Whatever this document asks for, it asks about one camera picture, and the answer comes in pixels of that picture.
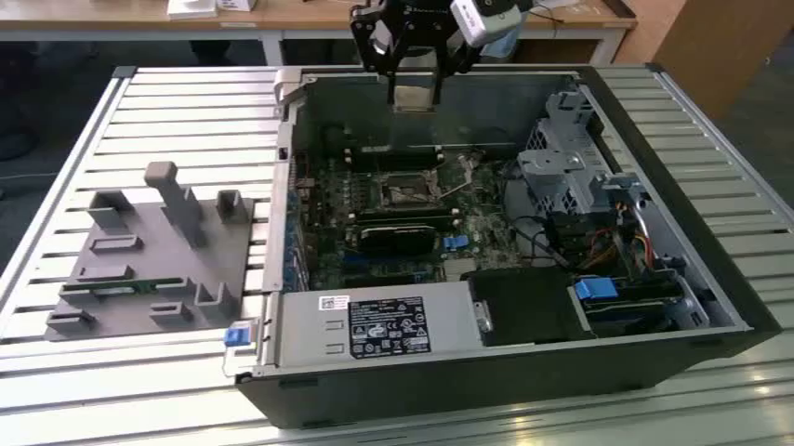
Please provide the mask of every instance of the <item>motherboard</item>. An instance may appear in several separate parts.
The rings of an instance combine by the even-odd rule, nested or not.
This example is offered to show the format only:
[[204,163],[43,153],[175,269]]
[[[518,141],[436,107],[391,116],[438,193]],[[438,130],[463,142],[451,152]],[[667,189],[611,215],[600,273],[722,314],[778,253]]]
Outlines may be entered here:
[[308,289],[452,282],[520,265],[503,217],[506,160],[472,147],[363,146],[344,135],[322,146],[293,169]]

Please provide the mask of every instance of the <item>white label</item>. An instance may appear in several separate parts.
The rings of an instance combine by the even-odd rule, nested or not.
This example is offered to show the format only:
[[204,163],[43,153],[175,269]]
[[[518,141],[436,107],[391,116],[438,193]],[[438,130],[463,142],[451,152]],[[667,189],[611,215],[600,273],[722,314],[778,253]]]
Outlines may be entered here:
[[251,21],[223,21],[220,23],[221,28],[255,28],[256,24]]
[[330,311],[334,309],[347,309],[350,303],[348,295],[322,295],[319,300],[320,311]]

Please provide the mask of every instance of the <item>blue latch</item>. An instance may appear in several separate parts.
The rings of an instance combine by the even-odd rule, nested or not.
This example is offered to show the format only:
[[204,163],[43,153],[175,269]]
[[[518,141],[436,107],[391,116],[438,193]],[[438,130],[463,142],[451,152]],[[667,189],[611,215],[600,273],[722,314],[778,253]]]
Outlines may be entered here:
[[587,277],[574,285],[574,289],[579,300],[618,297],[615,283],[608,277]]
[[225,329],[223,344],[227,347],[243,347],[251,344],[251,328],[229,327]]

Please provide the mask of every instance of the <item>circuit board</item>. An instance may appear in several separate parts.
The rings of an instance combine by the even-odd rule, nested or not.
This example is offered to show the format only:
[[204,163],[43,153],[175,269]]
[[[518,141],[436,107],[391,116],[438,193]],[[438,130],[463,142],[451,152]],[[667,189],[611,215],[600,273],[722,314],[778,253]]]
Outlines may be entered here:
[[456,281],[470,270],[520,265],[503,218],[503,161],[431,150],[423,161],[432,165],[418,170],[360,168],[355,155],[303,169],[295,185],[310,289]]

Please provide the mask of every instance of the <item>warning label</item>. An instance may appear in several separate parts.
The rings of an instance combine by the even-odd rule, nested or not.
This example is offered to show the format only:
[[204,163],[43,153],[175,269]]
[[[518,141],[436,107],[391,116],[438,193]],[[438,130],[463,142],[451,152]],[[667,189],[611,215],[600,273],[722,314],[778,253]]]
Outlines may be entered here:
[[431,351],[422,297],[350,302],[350,354],[356,360]]

